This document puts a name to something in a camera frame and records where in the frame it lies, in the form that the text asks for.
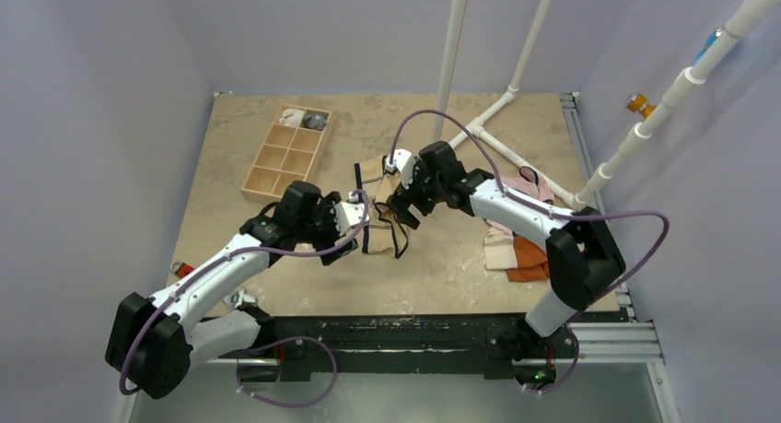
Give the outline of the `pink underwear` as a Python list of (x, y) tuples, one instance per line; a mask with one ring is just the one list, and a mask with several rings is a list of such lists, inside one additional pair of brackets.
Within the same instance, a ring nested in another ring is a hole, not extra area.
[[(501, 180), (505, 186), (539, 202), (548, 205), (553, 205), (555, 202), (555, 195), (549, 183), (538, 171), (533, 170), (531, 167), (520, 167), (513, 175), (502, 175)], [(489, 220), (486, 221), (486, 224), (489, 226), (489, 230), (486, 233), (487, 239), (494, 236), (517, 236), (516, 232), (502, 224)]]

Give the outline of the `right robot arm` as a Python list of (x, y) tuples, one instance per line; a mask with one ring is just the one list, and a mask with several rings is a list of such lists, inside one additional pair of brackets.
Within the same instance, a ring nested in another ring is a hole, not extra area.
[(519, 348), (528, 355), (538, 356), (549, 348), (553, 334), (595, 303), (626, 269), (598, 211), (548, 205), (509, 188), (491, 172), (466, 170), (444, 141), (418, 154), (398, 149), (384, 158), (383, 168), (399, 179), (387, 203), (403, 225), (417, 229), (419, 216), (444, 203), (504, 226), (544, 251), (550, 288), (517, 331)]

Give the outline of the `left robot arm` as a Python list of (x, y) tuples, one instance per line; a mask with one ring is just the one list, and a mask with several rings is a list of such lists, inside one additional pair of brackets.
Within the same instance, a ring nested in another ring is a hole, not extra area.
[(126, 296), (105, 352), (106, 362), (119, 373), (120, 393), (159, 399), (209, 359), (243, 350), (254, 358), (269, 354), (274, 332), (252, 308), (237, 307), (213, 320), (205, 315), (284, 256), (318, 258), (329, 265), (350, 253), (369, 219), (367, 201), (362, 189), (342, 197), (295, 181), (189, 275), (149, 296)]

